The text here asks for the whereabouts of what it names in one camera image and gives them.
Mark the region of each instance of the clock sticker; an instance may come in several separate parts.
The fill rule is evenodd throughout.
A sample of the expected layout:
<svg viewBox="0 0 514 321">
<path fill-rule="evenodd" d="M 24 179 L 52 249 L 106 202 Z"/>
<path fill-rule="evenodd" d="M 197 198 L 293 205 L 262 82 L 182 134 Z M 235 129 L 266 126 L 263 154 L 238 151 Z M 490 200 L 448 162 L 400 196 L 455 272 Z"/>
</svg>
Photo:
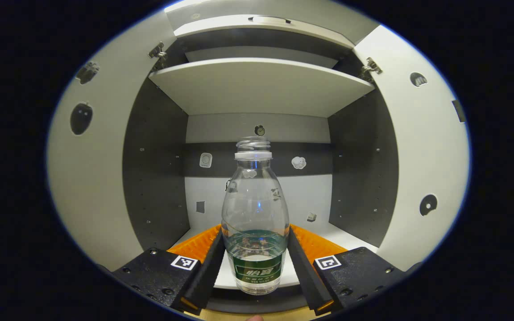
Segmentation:
<svg viewBox="0 0 514 321">
<path fill-rule="evenodd" d="M 255 126 L 255 135 L 263 136 L 265 134 L 265 128 L 261 125 Z"/>
</svg>

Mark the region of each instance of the orange rubber pad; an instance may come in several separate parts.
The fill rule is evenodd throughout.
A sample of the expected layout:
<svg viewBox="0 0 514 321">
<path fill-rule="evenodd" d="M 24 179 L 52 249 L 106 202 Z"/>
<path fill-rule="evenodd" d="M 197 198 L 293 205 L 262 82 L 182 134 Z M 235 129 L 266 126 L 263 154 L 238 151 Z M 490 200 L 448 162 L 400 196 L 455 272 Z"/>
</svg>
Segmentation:
<svg viewBox="0 0 514 321">
<path fill-rule="evenodd" d="M 334 244 L 330 240 L 309 232 L 304 228 L 293 224 L 291 224 L 291 228 L 311 265 L 315 259 L 348 251 L 344 247 Z"/>
<path fill-rule="evenodd" d="M 207 252 L 220 232 L 221 224 L 216 225 L 209 230 L 184 240 L 180 244 L 173 246 L 169 250 L 170 253 L 186 256 L 188 258 L 197 259 L 201 263 L 206 259 Z"/>
</svg>

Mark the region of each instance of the sticker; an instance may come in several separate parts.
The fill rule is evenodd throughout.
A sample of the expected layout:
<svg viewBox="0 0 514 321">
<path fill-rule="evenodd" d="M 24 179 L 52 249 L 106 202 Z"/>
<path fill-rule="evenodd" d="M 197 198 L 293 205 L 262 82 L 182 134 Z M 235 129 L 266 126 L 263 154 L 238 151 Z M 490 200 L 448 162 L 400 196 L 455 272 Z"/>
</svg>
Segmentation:
<svg viewBox="0 0 514 321">
<path fill-rule="evenodd" d="M 235 277 L 247 283 L 271 282 L 281 276 L 282 255 L 264 261 L 246 261 L 233 257 Z"/>
<path fill-rule="evenodd" d="M 315 261 L 321 270 L 328 270 L 329 268 L 336 268 L 337 266 L 342 265 L 334 255 L 318 258 Z"/>
<path fill-rule="evenodd" d="M 178 255 L 178 257 L 170 264 L 176 268 L 183 268 L 184 270 L 191 271 L 198 260 L 186 258 L 185 256 Z"/>
</svg>

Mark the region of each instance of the white shelf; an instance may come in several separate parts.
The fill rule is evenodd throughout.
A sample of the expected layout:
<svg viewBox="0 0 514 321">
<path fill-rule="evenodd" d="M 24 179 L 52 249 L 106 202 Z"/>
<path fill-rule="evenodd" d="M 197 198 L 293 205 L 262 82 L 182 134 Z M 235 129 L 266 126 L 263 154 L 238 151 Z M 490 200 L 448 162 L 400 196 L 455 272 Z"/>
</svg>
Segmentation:
<svg viewBox="0 0 514 321">
<path fill-rule="evenodd" d="M 303 228 L 306 228 L 307 230 L 322 236 L 323 238 L 326 238 L 327 240 L 330 240 L 331 242 L 334 242 L 347 250 L 352 250 L 355 248 L 359 248 L 362 246 L 365 246 L 372 252 L 377 252 L 378 248 L 366 243 L 365 241 L 352 236 L 348 234 L 347 232 L 341 230 L 340 228 L 330 224 L 311 224 L 310 226 L 302 226 Z M 205 231 L 207 228 L 191 228 L 184 236 L 182 236 L 176 244 L 180 244 L 184 240 L 187 240 L 193 236 L 196 236 L 197 234 Z M 285 255 L 285 264 L 283 267 L 283 272 L 281 273 L 281 282 L 280 287 L 286 287 L 286 286 L 293 286 L 298 284 L 298 278 L 296 276 L 296 273 L 294 272 L 293 263 L 291 260 L 291 257 L 289 256 L 288 252 Z M 233 273 L 231 272 L 231 267 L 229 264 L 229 260 L 227 258 L 227 254 L 224 254 L 222 265 L 220 268 L 220 272 L 218 274 L 218 277 L 216 279 L 216 284 L 214 287 L 217 288 L 228 288 L 228 289 L 236 289 L 237 286 L 235 286 L 235 279 L 233 277 Z"/>
<path fill-rule="evenodd" d="M 269 112 L 329 117 L 374 89 L 340 71 L 271 58 L 184 63 L 149 78 L 188 115 Z"/>
<path fill-rule="evenodd" d="M 306 34 L 334 42 L 343 47 L 354 48 L 354 44 L 350 40 L 335 31 L 293 19 L 291 19 L 290 24 L 287 24 L 282 18 L 263 17 L 255 14 L 235 14 L 232 16 L 216 16 L 214 18 L 202 19 L 177 28 L 174 34 L 176 37 L 182 38 L 197 33 L 236 28 L 273 29 Z"/>
</svg>

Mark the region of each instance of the cabinet door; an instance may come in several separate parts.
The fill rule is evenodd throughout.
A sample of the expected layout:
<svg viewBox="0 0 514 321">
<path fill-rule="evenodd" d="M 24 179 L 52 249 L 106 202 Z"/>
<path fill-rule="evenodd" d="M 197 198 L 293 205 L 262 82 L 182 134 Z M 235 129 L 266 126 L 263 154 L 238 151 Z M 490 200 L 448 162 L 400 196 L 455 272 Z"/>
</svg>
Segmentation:
<svg viewBox="0 0 514 321">
<path fill-rule="evenodd" d="M 399 171 L 394 214 L 378 254 L 405 271 L 433 252 L 457 218 L 469 177 L 467 127 L 449 84 L 402 37 L 379 26 L 353 50 L 383 71 L 371 75 L 390 111 Z M 437 207 L 422 215 L 427 195 Z"/>
</svg>

